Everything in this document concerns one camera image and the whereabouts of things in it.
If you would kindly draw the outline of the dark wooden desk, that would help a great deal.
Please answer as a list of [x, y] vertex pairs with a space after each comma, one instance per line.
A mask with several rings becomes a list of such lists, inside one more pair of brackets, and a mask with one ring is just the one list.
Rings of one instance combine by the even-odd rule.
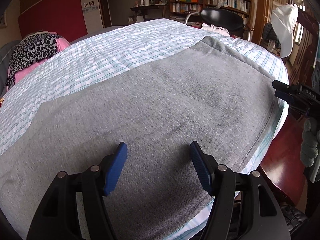
[[159, 18], [166, 18], [168, 4], [156, 4], [147, 6], [132, 7], [130, 10], [133, 13], [132, 22], [137, 23], [138, 16], [142, 16], [143, 21], [151, 21]]

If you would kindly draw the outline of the leopard print garment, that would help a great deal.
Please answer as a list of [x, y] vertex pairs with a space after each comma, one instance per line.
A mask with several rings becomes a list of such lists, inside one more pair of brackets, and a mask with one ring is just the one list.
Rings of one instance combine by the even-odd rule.
[[32, 64], [47, 60], [57, 54], [57, 40], [62, 36], [54, 33], [38, 33], [23, 39], [13, 51], [9, 61], [7, 88], [10, 90], [16, 81], [15, 75]]

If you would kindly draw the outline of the plaid bed sheet mattress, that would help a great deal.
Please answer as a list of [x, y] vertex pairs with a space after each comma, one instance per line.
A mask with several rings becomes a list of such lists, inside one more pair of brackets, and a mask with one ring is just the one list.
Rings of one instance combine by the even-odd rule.
[[[124, 73], [151, 61], [164, 59], [187, 49], [205, 36], [214, 37], [231, 49], [246, 56], [281, 82], [288, 83], [287, 70], [280, 60], [266, 49], [252, 42], [224, 37], [204, 30], [183, 27], [170, 20], [153, 20], [137, 23], [108, 33], [95, 35], [75, 42], [58, 53], [49, 63], [32, 70], [5, 94], [1, 106], [1, 160], [9, 149], [28, 129], [42, 103], [73, 94], [90, 85]], [[257, 168], [267, 153], [272, 139], [282, 128], [289, 106], [279, 101], [280, 109], [272, 128], [263, 137], [242, 172]], [[179, 229], [164, 239], [189, 239], [195, 236], [209, 216], [213, 200]]]

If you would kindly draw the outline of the grey sweatpants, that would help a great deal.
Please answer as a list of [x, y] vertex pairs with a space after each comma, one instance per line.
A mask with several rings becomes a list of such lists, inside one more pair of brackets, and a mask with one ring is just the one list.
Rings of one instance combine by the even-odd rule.
[[104, 199], [119, 239], [164, 239], [209, 202], [189, 157], [203, 152], [242, 171], [275, 128], [273, 76], [212, 37], [40, 105], [1, 155], [1, 209], [26, 237], [56, 174], [83, 172], [127, 144], [116, 189]]

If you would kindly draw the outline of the white cap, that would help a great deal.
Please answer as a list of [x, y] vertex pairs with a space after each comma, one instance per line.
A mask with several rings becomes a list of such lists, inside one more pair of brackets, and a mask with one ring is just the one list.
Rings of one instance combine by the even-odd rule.
[[280, 57], [290, 56], [293, 48], [293, 31], [298, 19], [298, 8], [291, 4], [272, 10], [271, 24], [280, 42]]

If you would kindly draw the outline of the grey padded headboard cushion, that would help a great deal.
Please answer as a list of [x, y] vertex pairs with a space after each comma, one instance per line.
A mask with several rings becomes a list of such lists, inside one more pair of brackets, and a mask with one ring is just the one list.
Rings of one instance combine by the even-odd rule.
[[19, 40], [11, 41], [0, 48], [0, 93], [3, 96], [7, 89], [8, 69], [11, 55], [15, 47], [20, 43]]

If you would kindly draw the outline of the black chair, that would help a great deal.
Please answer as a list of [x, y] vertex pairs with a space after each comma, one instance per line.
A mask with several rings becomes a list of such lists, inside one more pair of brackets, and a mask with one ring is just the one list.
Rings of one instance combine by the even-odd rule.
[[200, 17], [203, 23], [223, 27], [227, 29], [232, 36], [247, 41], [250, 41], [251, 32], [254, 30], [249, 24], [245, 23], [243, 18], [238, 14], [220, 8], [204, 8], [201, 12], [190, 10], [185, 12], [185, 14], [185, 25], [188, 24], [189, 18]]

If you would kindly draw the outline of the red wardrobe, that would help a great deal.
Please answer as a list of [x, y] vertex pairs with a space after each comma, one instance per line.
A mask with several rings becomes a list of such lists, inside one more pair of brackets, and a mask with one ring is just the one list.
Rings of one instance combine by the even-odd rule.
[[19, 0], [19, 6], [22, 37], [48, 31], [72, 42], [101, 30], [104, 25], [99, 0]]

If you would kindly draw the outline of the white cloth on chair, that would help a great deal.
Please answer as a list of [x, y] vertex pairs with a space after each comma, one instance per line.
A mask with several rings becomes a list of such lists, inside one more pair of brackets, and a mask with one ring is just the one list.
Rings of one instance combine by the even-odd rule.
[[201, 26], [201, 29], [205, 30], [205, 31], [218, 33], [219, 35], [222, 35], [222, 36], [230, 37], [229, 31], [226, 28], [218, 27], [213, 24], [207, 25], [207, 24], [203, 23]]

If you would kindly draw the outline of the wooden bookshelf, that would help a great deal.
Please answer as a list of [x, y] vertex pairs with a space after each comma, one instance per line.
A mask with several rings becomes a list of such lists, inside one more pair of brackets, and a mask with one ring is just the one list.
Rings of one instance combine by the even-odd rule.
[[250, 31], [253, 31], [253, 0], [169, 0], [169, 18], [183, 22], [188, 11], [201, 12], [206, 8], [221, 8], [242, 17]]

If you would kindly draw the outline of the pink blanket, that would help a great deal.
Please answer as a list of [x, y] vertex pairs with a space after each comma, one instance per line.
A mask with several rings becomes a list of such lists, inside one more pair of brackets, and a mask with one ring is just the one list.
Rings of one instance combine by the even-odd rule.
[[55, 32], [38, 31], [26, 36], [10, 57], [7, 90], [68, 46], [70, 43]]

